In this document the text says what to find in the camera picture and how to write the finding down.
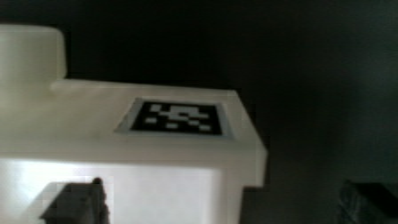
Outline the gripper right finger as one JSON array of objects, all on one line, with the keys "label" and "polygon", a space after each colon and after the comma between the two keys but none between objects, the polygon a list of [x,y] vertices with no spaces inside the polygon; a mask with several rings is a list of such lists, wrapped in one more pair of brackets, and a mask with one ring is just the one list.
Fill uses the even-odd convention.
[{"label": "gripper right finger", "polygon": [[345,181],[336,224],[398,224],[398,183]]}]

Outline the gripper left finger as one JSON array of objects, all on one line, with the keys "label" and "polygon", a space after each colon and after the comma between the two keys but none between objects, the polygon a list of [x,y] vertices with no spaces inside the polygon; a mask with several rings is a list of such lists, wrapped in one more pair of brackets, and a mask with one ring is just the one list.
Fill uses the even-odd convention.
[{"label": "gripper left finger", "polygon": [[110,224],[107,193],[100,177],[68,183],[41,214],[44,224]]}]

